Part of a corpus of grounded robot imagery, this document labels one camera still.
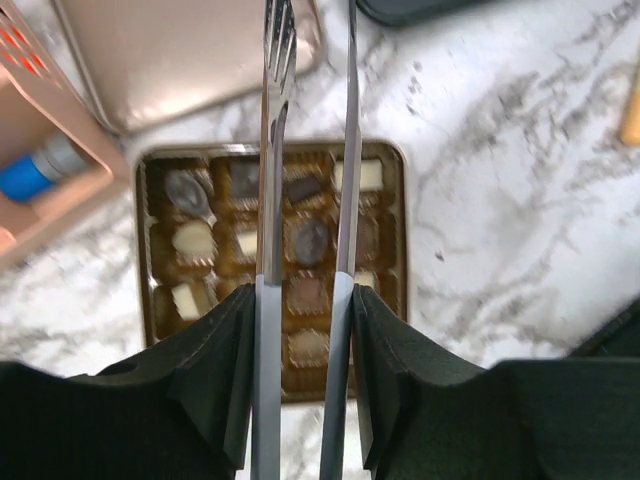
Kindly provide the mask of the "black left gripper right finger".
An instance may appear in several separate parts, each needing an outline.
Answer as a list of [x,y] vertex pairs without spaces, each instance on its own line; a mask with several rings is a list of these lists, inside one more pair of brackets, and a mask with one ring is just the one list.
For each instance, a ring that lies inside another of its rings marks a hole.
[[352,296],[363,466],[372,473],[487,473],[490,373],[400,320],[370,287]]

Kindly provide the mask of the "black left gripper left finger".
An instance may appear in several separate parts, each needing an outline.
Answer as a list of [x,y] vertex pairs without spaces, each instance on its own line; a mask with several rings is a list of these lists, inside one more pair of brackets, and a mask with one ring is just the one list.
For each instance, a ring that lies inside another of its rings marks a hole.
[[97,376],[119,383],[167,378],[165,397],[224,468],[242,468],[252,392],[255,286],[232,291],[201,319]]

